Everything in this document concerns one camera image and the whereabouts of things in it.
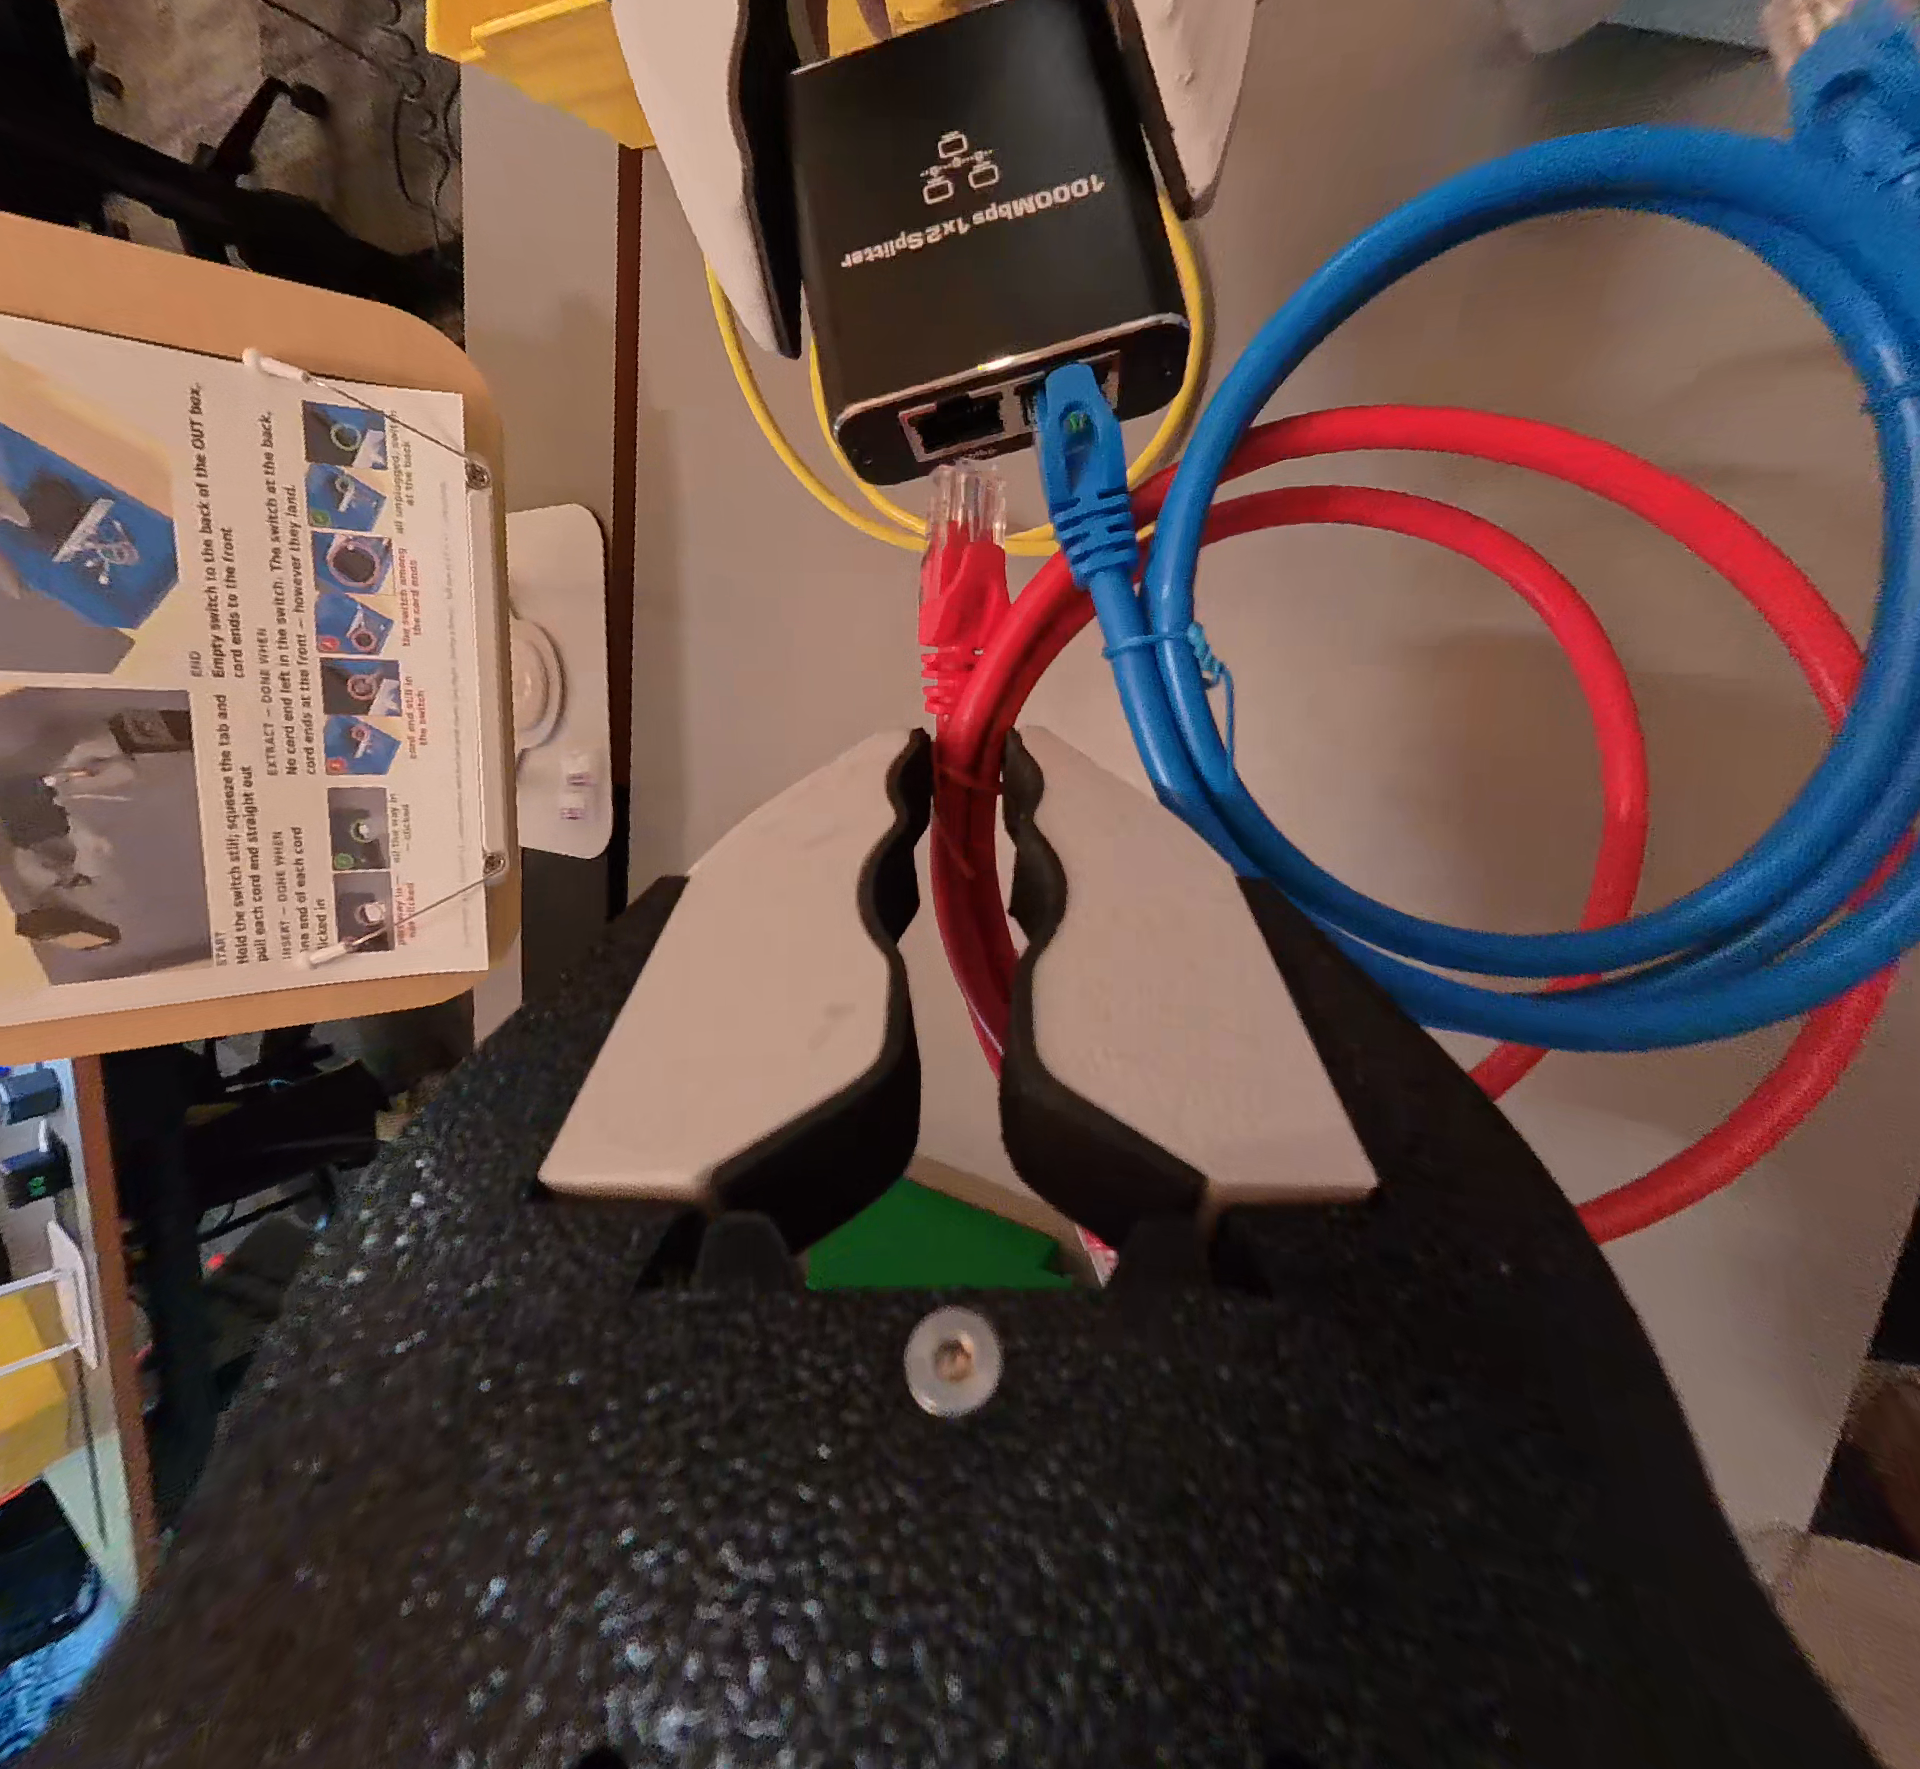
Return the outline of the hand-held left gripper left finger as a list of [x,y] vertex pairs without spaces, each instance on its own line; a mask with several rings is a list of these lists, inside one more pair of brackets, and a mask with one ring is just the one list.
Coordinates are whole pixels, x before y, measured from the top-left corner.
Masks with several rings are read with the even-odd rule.
[[888,728],[677,875],[541,1187],[770,1218],[789,1254],[868,1210],[920,1137],[920,835],[927,735]]

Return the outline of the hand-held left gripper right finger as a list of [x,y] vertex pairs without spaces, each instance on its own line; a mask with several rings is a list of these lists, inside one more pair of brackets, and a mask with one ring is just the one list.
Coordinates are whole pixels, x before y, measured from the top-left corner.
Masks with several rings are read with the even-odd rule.
[[1379,1187],[1214,844],[1050,728],[1002,735],[1002,835],[1002,1159],[1045,1205],[1123,1254]]

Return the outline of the black ethernet splitter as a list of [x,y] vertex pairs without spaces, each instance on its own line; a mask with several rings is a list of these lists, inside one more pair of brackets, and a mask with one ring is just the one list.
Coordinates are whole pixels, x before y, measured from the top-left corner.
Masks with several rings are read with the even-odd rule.
[[789,78],[827,433],[876,489],[1035,443],[1087,367],[1123,426],[1193,359],[1104,0],[991,0]]

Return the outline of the green plastic bin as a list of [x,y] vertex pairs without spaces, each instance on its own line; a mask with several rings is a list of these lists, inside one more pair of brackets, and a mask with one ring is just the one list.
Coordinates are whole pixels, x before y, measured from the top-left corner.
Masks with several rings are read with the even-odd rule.
[[1076,1286],[1059,1235],[894,1183],[803,1254],[811,1294],[1050,1294]]

